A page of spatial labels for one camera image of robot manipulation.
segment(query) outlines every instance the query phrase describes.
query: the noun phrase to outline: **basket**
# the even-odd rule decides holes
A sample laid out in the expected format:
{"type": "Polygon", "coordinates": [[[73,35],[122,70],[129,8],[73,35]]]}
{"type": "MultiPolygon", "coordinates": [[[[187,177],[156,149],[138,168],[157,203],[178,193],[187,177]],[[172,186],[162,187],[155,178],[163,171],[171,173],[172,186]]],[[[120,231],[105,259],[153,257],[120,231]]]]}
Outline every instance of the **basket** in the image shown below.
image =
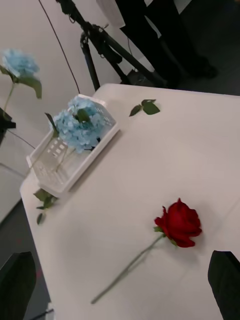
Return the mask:
{"type": "Polygon", "coordinates": [[[38,147],[26,159],[32,168],[38,186],[51,195],[60,198],[81,177],[94,159],[119,131],[118,123],[106,109],[106,103],[98,99],[79,94],[81,98],[87,98],[96,103],[99,113],[102,113],[106,127],[99,144],[92,150],[86,150],[81,154],[74,152],[62,139],[52,139],[51,130],[38,147]]]}

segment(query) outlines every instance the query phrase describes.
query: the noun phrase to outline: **red rose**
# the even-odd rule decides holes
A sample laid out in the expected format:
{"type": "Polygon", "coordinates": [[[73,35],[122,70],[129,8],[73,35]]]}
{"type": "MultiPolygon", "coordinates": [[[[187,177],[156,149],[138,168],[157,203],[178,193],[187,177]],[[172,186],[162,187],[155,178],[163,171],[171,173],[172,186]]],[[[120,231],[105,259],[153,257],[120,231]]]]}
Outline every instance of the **red rose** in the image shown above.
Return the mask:
{"type": "Polygon", "coordinates": [[[170,240],[182,248],[195,246],[190,237],[197,237],[202,232],[196,210],[190,209],[180,198],[168,208],[168,212],[163,207],[163,216],[157,217],[155,223],[159,227],[156,227],[156,231],[164,232],[170,240]]]}

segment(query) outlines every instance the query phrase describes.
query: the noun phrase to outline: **black pole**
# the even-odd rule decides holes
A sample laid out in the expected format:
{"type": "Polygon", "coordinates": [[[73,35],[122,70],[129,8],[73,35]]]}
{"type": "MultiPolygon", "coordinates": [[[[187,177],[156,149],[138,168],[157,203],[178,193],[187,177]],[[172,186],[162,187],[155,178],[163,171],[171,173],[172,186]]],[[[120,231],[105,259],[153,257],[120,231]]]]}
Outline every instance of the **black pole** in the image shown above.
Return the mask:
{"type": "MultiPolygon", "coordinates": [[[[91,23],[84,20],[83,16],[78,11],[76,5],[72,0],[56,0],[60,3],[62,12],[73,21],[76,21],[83,29],[86,39],[90,39],[92,44],[97,49],[98,53],[112,65],[115,71],[118,73],[123,83],[129,83],[126,79],[126,75],[117,65],[122,61],[124,57],[133,67],[135,67],[139,72],[141,72],[149,81],[151,81],[156,87],[163,88],[164,84],[160,77],[156,76],[145,68],[140,62],[138,62],[127,50],[125,50],[119,43],[117,43],[107,32],[97,25],[92,25],[91,23]]],[[[85,47],[85,58],[91,73],[92,79],[94,79],[94,87],[98,87],[99,80],[97,77],[96,69],[94,67],[93,59],[91,57],[90,51],[85,47]]]]}
{"type": "Polygon", "coordinates": [[[88,44],[88,38],[86,37],[85,32],[81,35],[80,40],[80,47],[82,49],[82,52],[85,56],[86,64],[91,76],[91,80],[94,86],[95,91],[97,91],[100,88],[100,82],[99,78],[95,69],[95,65],[93,62],[93,58],[90,52],[89,44],[88,44]]]}

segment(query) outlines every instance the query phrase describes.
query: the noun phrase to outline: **white wall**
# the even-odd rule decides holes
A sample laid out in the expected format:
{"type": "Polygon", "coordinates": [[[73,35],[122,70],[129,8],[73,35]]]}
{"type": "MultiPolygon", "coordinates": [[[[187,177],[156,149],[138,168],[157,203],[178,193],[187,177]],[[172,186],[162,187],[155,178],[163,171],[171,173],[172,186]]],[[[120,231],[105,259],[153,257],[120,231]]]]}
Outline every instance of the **white wall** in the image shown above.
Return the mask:
{"type": "MultiPolygon", "coordinates": [[[[177,0],[177,6],[182,10],[190,0],[177,0]]],[[[65,50],[70,66],[75,74],[80,91],[85,95],[92,95],[94,87],[88,72],[84,55],[80,49],[82,29],[77,23],[72,24],[62,13],[61,6],[55,0],[42,0],[42,3],[55,27],[58,37],[65,50]]],[[[83,17],[100,26],[107,23],[96,0],[75,0],[76,6],[83,17]]],[[[124,34],[111,26],[107,32],[126,49],[127,38],[124,34]]],[[[10,100],[7,112],[17,123],[14,132],[37,146],[49,129],[44,112],[54,115],[67,106],[68,101],[77,94],[77,88],[70,74],[59,44],[49,25],[49,22],[38,0],[1,0],[0,1],[0,50],[6,48],[22,49],[32,53],[40,66],[39,77],[42,82],[42,100],[37,100],[32,89],[19,85],[10,100]]],[[[133,55],[139,59],[142,54],[131,44],[133,55]]],[[[105,59],[102,59],[95,48],[91,46],[92,57],[96,66],[101,85],[104,83],[119,83],[120,79],[105,59]]],[[[127,62],[121,64],[125,72],[131,68],[127,62]]],[[[11,87],[11,81],[6,75],[0,75],[0,106],[3,106],[11,87]]],[[[4,142],[0,147],[0,162],[9,163],[21,174],[27,171],[25,155],[30,149],[20,140],[4,142]]],[[[5,184],[8,174],[1,168],[0,172],[0,202],[3,198],[3,188],[15,192],[12,206],[19,195],[19,177],[16,183],[5,184]]]]}

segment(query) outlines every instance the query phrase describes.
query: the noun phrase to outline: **blue hydrangea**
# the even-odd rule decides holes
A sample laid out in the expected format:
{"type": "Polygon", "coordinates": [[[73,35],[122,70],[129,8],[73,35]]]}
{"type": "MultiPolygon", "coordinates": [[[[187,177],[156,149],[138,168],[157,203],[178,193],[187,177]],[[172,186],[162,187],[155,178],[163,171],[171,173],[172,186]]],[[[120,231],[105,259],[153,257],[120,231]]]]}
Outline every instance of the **blue hydrangea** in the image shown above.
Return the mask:
{"type": "Polygon", "coordinates": [[[63,110],[53,118],[59,132],[59,137],[68,145],[75,148],[77,153],[84,150],[92,150],[99,143],[106,127],[106,121],[102,114],[98,113],[96,105],[89,99],[78,99],[68,104],[70,110],[63,110]],[[81,122],[73,117],[78,109],[85,109],[88,113],[90,122],[81,122]]]}
{"type": "Polygon", "coordinates": [[[85,109],[89,116],[94,116],[97,112],[95,102],[88,98],[82,98],[78,95],[68,103],[68,108],[72,113],[77,113],[79,109],[85,109]]]}
{"type": "Polygon", "coordinates": [[[33,57],[20,50],[7,49],[2,52],[2,64],[15,77],[32,77],[39,71],[33,57]]]}

